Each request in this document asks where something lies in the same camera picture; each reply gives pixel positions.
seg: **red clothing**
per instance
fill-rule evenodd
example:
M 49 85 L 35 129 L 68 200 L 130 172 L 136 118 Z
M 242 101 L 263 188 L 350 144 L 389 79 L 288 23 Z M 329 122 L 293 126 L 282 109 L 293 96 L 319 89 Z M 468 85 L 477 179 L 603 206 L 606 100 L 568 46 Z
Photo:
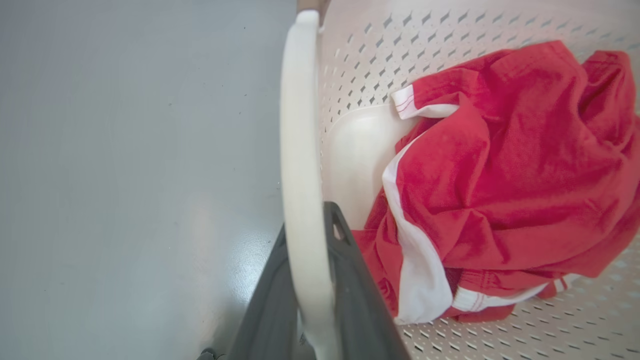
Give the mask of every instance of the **red clothing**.
M 401 116 L 407 105 L 459 108 L 397 143 L 396 168 L 385 173 L 365 230 L 354 232 L 394 315 L 403 307 L 405 256 L 385 192 L 445 271 L 459 269 L 450 291 L 462 313 L 540 292 L 567 274 L 596 277 L 629 244 L 640 225 L 640 122 L 625 53 L 599 51 L 580 65 L 561 42 L 548 42 L 483 56 L 411 88 L 396 103 Z M 509 311 L 486 313 L 483 321 Z

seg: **laundry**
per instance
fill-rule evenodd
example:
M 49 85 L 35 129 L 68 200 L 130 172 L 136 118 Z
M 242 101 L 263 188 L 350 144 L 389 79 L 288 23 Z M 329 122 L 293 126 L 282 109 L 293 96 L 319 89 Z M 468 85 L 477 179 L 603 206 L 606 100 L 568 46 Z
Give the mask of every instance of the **laundry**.
M 391 94 L 402 119 L 364 230 L 397 323 L 505 318 L 597 277 L 640 226 L 628 56 L 580 64 L 559 41 L 503 50 Z

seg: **basket hole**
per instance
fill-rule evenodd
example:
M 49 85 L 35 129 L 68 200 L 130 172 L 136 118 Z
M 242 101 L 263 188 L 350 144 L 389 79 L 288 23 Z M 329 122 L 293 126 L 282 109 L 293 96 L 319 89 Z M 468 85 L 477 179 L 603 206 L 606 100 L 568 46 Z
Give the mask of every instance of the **basket hole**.
M 382 23 L 382 25 L 385 27 L 385 29 L 387 28 L 387 26 L 389 26 L 389 24 L 391 24 L 391 22 L 393 21 L 393 19 L 391 19 L 391 15 L 389 15 L 389 17 Z
M 411 21 L 411 19 L 411 14 L 409 13 L 409 16 L 405 17 L 404 20 L 402 20 L 402 26 L 406 26 Z
M 469 15 L 469 11 L 467 10 L 467 12 L 465 12 L 460 17 L 458 17 L 458 24 L 462 22 L 462 20 L 466 19 L 468 15 Z
M 425 17 L 422 18 L 422 25 L 424 25 L 425 22 L 429 21 L 430 18 L 431 12 L 429 12 Z
M 442 24 L 443 22 L 445 22 L 445 20 L 449 18 L 450 14 L 451 14 L 451 10 L 449 10 L 449 12 L 447 12 L 443 17 L 440 18 L 440 23 Z

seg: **basket handle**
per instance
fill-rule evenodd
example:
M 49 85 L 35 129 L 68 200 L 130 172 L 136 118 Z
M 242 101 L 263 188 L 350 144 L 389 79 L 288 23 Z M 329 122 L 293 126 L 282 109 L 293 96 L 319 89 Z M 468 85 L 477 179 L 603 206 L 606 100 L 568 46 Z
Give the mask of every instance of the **basket handle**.
M 304 10 L 287 34 L 280 83 L 282 202 L 291 276 L 305 336 L 318 360 L 340 359 L 319 158 L 319 14 Z

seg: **perforated basket wall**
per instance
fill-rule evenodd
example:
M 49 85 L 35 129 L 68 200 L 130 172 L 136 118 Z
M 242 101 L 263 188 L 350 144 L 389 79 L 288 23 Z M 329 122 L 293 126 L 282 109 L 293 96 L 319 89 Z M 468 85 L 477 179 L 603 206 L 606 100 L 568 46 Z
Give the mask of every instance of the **perforated basket wall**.
M 580 61 L 598 49 L 624 50 L 637 81 L 639 8 L 637 1 L 332 0 L 320 48 L 321 156 L 345 114 L 503 48 L 561 39 Z M 640 359 L 639 269 L 634 241 L 600 278 L 520 304 L 507 320 L 437 320 L 400 331 L 416 359 Z

